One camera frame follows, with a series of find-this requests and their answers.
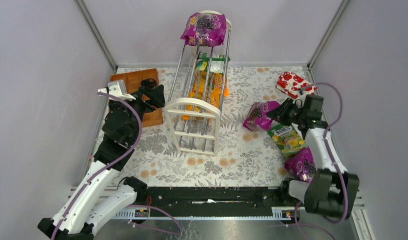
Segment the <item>purple grape candy bag front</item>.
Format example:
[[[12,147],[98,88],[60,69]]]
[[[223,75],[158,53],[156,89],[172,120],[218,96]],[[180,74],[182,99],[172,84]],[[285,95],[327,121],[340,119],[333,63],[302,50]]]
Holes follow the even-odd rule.
[[[252,132],[270,130],[273,119],[268,117],[267,113],[279,106],[277,101],[255,102],[249,110],[243,126]]]

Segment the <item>orange candy bag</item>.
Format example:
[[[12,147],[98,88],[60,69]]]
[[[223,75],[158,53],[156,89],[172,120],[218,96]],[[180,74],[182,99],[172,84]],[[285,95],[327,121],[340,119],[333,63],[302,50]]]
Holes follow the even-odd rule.
[[[185,102],[182,110],[185,112],[181,117],[183,120],[203,120],[214,118],[220,114],[220,102],[223,94],[215,88],[204,93],[192,91]]]
[[[204,92],[204,86],[206,82],[206,71],[198,71],[195,74],[195,82],[193,84],[193,88],[191,90],[194,93],[198,90],[198,93]],[[211,90],[215,93],[221,94],[222,90],[222,83],[223,83],[223,76],[220,73],[214,73],[212,76],[209,77],[207,87],[211,86]]]

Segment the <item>green Fox's candy bag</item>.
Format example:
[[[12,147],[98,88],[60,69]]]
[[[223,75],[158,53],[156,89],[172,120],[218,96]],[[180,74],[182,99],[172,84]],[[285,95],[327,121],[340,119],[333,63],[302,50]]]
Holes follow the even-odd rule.
[[[224,74],[226,55],[214,54],[210,62],[210,53],[200,52],[195,65],[196,71],[206,72],[210,67],[210,72],[215,74]]]

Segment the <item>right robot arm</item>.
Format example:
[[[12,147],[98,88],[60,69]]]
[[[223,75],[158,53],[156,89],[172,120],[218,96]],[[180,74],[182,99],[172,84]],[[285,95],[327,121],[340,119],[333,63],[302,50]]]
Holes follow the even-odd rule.
[[[330,125],[322,120],[323,97],[307,94],[298,103],[287,99],[267,116],[284,126],[297,125],[309,147],[315,174],[311,182],[285,180],[284,191],[301,201],[308,213],[317,214],[332,223],[351,215],[359,178],[349,173],[333,145]]]

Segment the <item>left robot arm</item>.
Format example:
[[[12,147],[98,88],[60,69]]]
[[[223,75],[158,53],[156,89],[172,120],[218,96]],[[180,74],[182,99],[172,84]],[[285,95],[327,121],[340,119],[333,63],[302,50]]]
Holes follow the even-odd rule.
[[[39,222],[38,229],[52,240],[92,240],[123,208],[145,199],[146,184],[129,177],[120,189],[99,202],[109,182],[134,153],[143,132],[144,114],[165,105],[164,86],[146,79],[129,93],[125,82],[117,80],[97,94],[108,99],[104,137],[73,195],[53,217]]]

